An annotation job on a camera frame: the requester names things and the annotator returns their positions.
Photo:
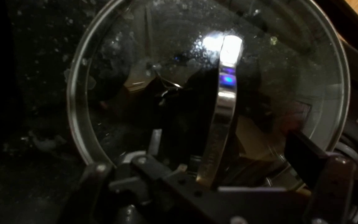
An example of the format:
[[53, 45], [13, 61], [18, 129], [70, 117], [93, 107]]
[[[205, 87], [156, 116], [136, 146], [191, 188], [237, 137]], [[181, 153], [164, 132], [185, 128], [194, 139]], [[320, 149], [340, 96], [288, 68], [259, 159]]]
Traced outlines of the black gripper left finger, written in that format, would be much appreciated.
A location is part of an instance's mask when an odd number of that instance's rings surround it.
[[146, 203], [146, 185], [139, 177], [115, 179], [115, 174], [108, 163], [87, 166], [58, 224], [139, 224], [136, 207]]

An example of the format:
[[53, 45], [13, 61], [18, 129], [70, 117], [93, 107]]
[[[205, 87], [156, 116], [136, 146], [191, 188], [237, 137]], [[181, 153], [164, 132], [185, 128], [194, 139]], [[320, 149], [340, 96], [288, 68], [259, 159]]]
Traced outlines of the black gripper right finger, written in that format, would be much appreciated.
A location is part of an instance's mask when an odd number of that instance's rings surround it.
[[327, 154], [300, 132], [288, 132], [285, 159], [312, 189], [303, 214], [307, 224], [346, 224], [355, 164]]

